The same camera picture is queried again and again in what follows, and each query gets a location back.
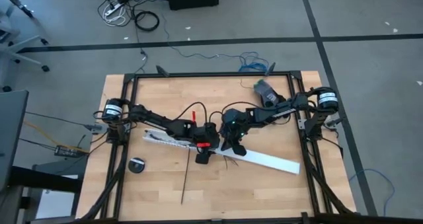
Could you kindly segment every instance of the small black disc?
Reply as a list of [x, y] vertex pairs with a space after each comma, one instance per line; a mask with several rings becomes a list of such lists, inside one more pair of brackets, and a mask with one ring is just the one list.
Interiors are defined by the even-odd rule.
[[136, 174], [141, 173], [145, 168], [145, 162], [141, 160], [140, 158], [134, 157], [130, 159], [128, 168], [133, 173], [136, 173]]

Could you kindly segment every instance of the gray floor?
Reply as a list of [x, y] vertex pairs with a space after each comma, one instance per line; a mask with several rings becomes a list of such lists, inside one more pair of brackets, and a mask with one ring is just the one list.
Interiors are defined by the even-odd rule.
[[[121, 44], [137, 42], [135, 26], [105, 25], [96, 13], [104, 0], [22, 0], [38, 19], [31, 22], [15, 10], [12, 23], [27, 38], [45, 36], [53, 46]], [[322, 36], [423, 33], [422, 0], [310, 0]], [[146, 3], [142, 7], [164, 14], [171, 40], [211, 40], [256, 37], [312, 36], [302, 0], [220, 0], [217, 7], [170, 11], [167, 2]], [[154, 32], [138, 32], [141, 42], [163, 42], [163, 21]], [[423, 151], [419, 132], [423, 100], [423, 40], [325, 43], [346, 113], [365, 168], [375, 168], [388, 176], [396, 188], [387, 207], [393, 217], [423, 218]], [[325, 85], [327, 76], [315, 43], [265, 43], [221, 46], [185, 46], [184, 53], [240, 54], [257, 51], [277, 70], [317, 70]], [[168, 72], [236, 71], [237, 59], [183, 58], [170, 48], [146, 48], [146, 72], [160, 65]], [[91, 123], [97, 110], [104, 77], [130, 73], [142, 63], [139, 49], [90, 50], [27, 53], [43, 61], [51, 71], [21, 63], [10, 64], [5, 83], [30, 91], [28, 109], [51, 116]], [[86, 133], [83, 128], [27, 115], [63, 143], [75, 145]], [[31, 128], [22, 137], [47, 142]], [[89, 139], [83, 142], [88, 147]], [[347, 146], [341, 132], [340, 144]], [[16, 165], [31, 167], [62, 160], [49, 151], [19, 143]], [[345, 165], [354, 174], [346, 149]], [[369, 185], [378, 214], [391, 193], [380, 176], [368, 173]], [[352, 190], [358, 211], [366, 213], [357, 181]]]

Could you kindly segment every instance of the wooden table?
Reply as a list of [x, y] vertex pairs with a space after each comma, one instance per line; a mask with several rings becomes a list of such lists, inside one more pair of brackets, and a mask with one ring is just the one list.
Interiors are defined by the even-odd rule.
[[[302, 76], [306, 90], [321, 86], [318, 72], [303, 71]], [[104, 108], [107, 98], [120, 97], [123, 78], [123, 75], [107, 76], [100, 110]], [[206, 105], [208, 114], [235, 101], [259, 104], [253, 90], [241, 86], [241, 79], [242, 86], [252, 87], [260, 77], [141, 79], [137, 87], [136, 103], [169, 118], [178, 116], [189, 104], [196, 101], [202, 101]], [[271, 76], [266, 81], [279, 94], [290, 97], [285, 77]], [[249, 105], [237, 104], [233, 107], [242, 110]], [[203, 124], [202, 107], [194, 106], [190, 111], [192, 110], [197, 113], [197, 122]], [[182, 118], [191, 119], [190, 111]], [[219, 116], [213, 116], [212, 121], [220, 125]], [[119, 220], [298, 217], [302, 211], [313, 215], [295, 123], [292, 118], [286, 125], [251, 129], [242, 144], [253, 151], [300, 162], [300, 175], [244, 161], [238, 161], [239, 166], [228, 161], [226, 168], [224, 158], [218, 155], [211, 156], [208, 165], [199, 165], [194, 162], [195, 154], [191, 151], [182, 205], [180, 197], [188, 151], [142, 140], [144, 129], [150, 127], [138, 124], [131, 132], [128, 160], [132, 157], [142, 158], [146, 162], [146, 168], [141, 174], [134, 174], [126, 169]], [[337, 142], [333, 132], [323, 130], [323, 136]], [[110, 149], [109, 145], [103, 145], [89, 157], [77, 217], [88, 212], [104, 188]], [[319, 149], [328, 185], [346, 207], [355, 211], [338, 147], [322, 140], [319, 141]], [[110, 197], [109, 216], [112, 215], [114, 193]], [[319, 203], [324, 211], [321, 195]]]

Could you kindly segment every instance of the red clip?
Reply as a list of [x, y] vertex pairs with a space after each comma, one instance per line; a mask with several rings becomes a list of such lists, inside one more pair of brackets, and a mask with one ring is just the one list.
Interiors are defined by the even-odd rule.
[[210, 147], [210, 143], [197, 143], [197, 147], [199, 148]]

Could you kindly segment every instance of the blue cable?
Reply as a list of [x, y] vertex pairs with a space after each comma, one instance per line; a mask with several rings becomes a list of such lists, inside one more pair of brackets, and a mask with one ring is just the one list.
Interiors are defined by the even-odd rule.
[[[181, 56], [185, 57], [185, 58], [190, 58], [193, 56], [200, 56], [204, 59], [213, 59], [213, 58], [218, 58], [220, 56], [224, 56], [224, 57], [230, 57], [230, 58], [239, 58], [239, 61], [241, 62], [241, 67], [239, 68], [238, 72], [242, 72], [242, 71], [246, 71], [249, 69], [253, 69], [253, 70], [257, 70], [257, 71], [261, 71], [261, 72], [266, 72], [268, 70], [269, 67], [269, 61], [267, 61], [266, 59], [260, 58], [258, 56], [258, 52], [243, 52], [241, 55], [239, 56], [231, 56], [231, 55], [227, 55], [227, 54], [215, 54], [214, 56], [205, 56], [203, 54], [199, 54], [199, 53], [194, 53], [194, 54], [190, 54], [190, 55], [185, 55], [183, 54], [178, 48], [171, 46], [169, 40], [171, 35], [169, 34], [169, 32], [166, 29], [166, 25], [167, 25], [167, 20], [165, 18], [165, 16], [163, 15], [163, 13], [161, 13], [161, 16], [163, 17], [163, 28], [165, 30], [165, 33], [167, 35], [167, 44], [169, 45], [170, 48], [174, 49], [175, 51], [177, 51]], [[247, 63], [247, 58], [252, 58], [252, 61], [250, 63]]]
[[365, 171], [373, 171], [376, 172], [377, 174], [380, 174], [391, 186], [392, 186], [392, 194], [388, 197], [388, 199], [385, 201], [385, 203], [383, 204], [383, 216], [386, 217], [386, 208], [388, 205], [389, 200], [391, 200], [391, 198], [394, 196], [395, 194], [395, 186], [394, 184], [384, 175], [382, 174], [380, 171], [375, 170], [373, 168], [365, 168], [359, 172], [357, 172], [355, 175], [353, 175], [348, 181], [351, 182], [351, 180], [353, 180], [357, 175], [365, 172]]

